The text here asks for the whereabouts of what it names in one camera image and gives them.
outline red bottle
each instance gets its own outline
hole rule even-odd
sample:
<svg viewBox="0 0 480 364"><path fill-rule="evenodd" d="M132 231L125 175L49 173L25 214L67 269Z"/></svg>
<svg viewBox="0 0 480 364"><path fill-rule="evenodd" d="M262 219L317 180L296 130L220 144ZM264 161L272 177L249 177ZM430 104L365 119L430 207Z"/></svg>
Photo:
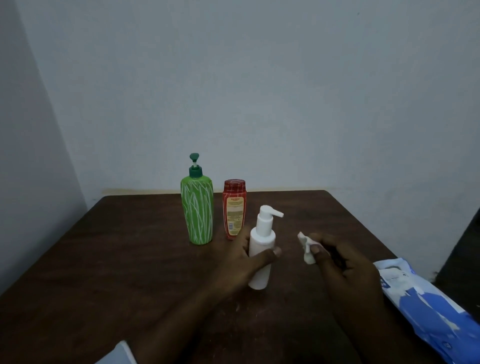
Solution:
<svg viewBox="0 0 480 364"><path fill-rule="evenodd" d="M244 180L226 180L223 189L223 223L230 240L235 239L245 222L247 190Z"/></svg>

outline green bottle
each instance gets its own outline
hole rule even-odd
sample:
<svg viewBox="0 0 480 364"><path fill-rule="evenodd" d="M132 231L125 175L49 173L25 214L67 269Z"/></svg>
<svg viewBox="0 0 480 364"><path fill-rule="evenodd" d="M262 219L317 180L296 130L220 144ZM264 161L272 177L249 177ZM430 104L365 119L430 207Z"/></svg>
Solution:
<svg viewBox="0 0 480 364"><path fill-rule="evenodd" d="M180 182L181 204L187 220L188 236L196 245L207 244L213 234L213 185L197 165L198 153L190 154L190 176Z"/></svg>

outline wet wipes package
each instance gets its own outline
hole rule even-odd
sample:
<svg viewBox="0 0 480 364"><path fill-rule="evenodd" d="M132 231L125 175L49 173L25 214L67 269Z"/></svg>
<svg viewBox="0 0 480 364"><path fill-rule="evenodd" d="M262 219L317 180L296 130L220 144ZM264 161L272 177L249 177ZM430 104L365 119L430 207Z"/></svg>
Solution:
<svg viewBox="0 0 480 364"><path fill-rule="evenodd" d="M480 326L458 304L415 274L405 259L374 263L385 295L415 333L447 363L480 363Z"/></svg>

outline dark green pump head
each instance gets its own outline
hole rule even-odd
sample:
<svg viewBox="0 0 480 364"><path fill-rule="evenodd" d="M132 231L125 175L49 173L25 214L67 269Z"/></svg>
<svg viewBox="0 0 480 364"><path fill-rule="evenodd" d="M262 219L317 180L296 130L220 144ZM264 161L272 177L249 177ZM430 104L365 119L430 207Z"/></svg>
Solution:
<svg viewBox="0 0 480 364"><path fill-rule="evenodd" d="M202 167L197 165L198 157L199 157L198 153L190 154L190 159L193 162L193 166L190 167L189 172L190 172L190 177L192 177L192 178L200 178L204 175L202 173Z"/></svg>

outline white wipe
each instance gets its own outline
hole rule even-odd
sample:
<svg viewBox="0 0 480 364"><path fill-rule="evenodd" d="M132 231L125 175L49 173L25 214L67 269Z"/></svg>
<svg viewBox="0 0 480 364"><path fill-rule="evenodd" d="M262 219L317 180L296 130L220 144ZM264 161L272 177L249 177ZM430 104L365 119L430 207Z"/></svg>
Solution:
<svg viewBox="0 0 480 364"><path fill-rule="evenodd" d="M310 251L310 245L319 245L321 246L322 249L325 249L325 248L320 243L314 242L308 236L303 235L301 231L297 236L299 238L300 244L302 245L303 251L305 252L303 254L303 260L307 264L315 264L315 258L313 257L313 254Z"/></svg>

